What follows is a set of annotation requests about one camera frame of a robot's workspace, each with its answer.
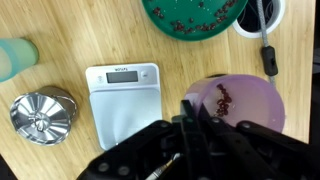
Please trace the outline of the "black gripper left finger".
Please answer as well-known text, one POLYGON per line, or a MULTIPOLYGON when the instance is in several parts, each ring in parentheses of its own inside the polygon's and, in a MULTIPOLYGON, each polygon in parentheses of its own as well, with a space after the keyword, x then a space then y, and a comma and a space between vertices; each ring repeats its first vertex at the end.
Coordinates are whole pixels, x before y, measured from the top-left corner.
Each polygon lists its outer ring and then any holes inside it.
POLYGON ((179 151, 180 126, 157 120, 94 158, 76 180, 142 180, 179 151))

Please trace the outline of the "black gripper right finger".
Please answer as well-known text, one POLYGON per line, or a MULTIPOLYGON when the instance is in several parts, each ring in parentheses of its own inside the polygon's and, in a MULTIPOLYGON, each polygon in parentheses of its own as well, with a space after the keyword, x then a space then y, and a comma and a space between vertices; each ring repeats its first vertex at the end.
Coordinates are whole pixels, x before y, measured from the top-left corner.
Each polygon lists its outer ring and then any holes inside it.
POLYGON ((320 180, 319 147, 248 120, 235 127, 210 116, 202 105, 199 119, 226 151, 222 170, 242 180, 320 180))

